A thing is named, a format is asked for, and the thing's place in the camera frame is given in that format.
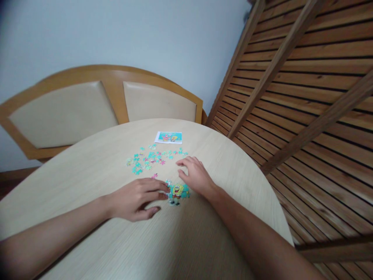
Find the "chair backrest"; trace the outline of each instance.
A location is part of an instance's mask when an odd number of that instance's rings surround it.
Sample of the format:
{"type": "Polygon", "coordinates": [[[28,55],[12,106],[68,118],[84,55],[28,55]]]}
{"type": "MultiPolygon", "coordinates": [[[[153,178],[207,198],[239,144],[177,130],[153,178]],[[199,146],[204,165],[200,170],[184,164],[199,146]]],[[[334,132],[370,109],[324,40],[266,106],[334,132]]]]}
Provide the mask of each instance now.
{"type": "Polygon", "coordinates": [[[142,69],[89,65],[51,75],[0,105],[0,124],[28,159],[51,158],[101,130],[149,118],[201,123],[202,100],[142,69]]]}

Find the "puzzle picture card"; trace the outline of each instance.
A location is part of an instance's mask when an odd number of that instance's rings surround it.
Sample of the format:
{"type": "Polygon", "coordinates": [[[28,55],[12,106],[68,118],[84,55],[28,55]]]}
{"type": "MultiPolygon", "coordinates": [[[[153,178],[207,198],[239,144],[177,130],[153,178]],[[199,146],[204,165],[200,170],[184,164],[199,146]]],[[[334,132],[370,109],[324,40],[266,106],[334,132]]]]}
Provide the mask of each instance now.
{"type": "Polygon", "coordinates": [[[157,137],[154,140],[155,143],[164,144],[182,144],[183,134],[182,132],[164,132],[159,131],[157,137]]]}

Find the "assembled puzzle section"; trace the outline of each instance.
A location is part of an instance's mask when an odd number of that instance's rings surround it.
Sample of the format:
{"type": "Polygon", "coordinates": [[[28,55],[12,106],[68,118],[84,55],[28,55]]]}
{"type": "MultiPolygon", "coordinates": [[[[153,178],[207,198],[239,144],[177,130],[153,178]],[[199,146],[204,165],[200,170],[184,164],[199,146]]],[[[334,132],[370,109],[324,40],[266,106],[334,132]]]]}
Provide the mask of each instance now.
{"type": "Polygon", "coordinates": [[[179,206],[180,199],[189,198],[189,188],[185,184],[175,184],[173,185],[171,180],[166,180],[167,187],[170,189],[168,196],[168,203],[170,205],[179,206]]]}

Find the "hand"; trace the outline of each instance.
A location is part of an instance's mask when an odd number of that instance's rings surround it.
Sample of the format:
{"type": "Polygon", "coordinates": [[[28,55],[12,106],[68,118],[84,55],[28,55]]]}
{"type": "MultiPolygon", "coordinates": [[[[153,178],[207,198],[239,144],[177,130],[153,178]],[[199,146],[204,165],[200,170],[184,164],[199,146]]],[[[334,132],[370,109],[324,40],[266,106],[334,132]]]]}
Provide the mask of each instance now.
{"type": "Polygon", "coordinates": [[[143,178],[132,181],[105,197],[110,218],[118,217],[131,222],[148,220],[160,210],[159,206],[145,209],[154,200],[166,200],[169,193],[163,181],[143,178]]]}
{"type": "Polygon", "coordinates": [[[208,194],[217,188],[202,162],[196,157],[186,157],[177,161],[176,164],[188,168],[188,176],[179,169],[179,177],[196,193],[207,198],[208,194]]]}

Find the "table top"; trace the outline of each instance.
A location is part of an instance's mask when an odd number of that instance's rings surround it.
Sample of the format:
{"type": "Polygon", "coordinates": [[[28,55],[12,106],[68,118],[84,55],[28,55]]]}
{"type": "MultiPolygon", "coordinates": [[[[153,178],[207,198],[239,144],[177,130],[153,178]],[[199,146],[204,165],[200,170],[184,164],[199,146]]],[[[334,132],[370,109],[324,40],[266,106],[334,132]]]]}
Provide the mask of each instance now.
{"type": "MultiPolygon", "coordinates": [[[[236,201],[293,245],[281,206],[265,176],[234,142],[206,126],[176,119],[129,122],[101,131],[52,158],[0,202],[2,238],[111,193],[137,178],[178,178],[174,159],[140,175],[126,159],[149,153],[158,131],[183,133],[183,144],[157,144],[201,160],[236,201]]],[[[149,221],[111,219],[95,230],[42,279],[253,278],[228,230],[210,204],[190,191],[180,206],[157,201],[149,221]]]]}

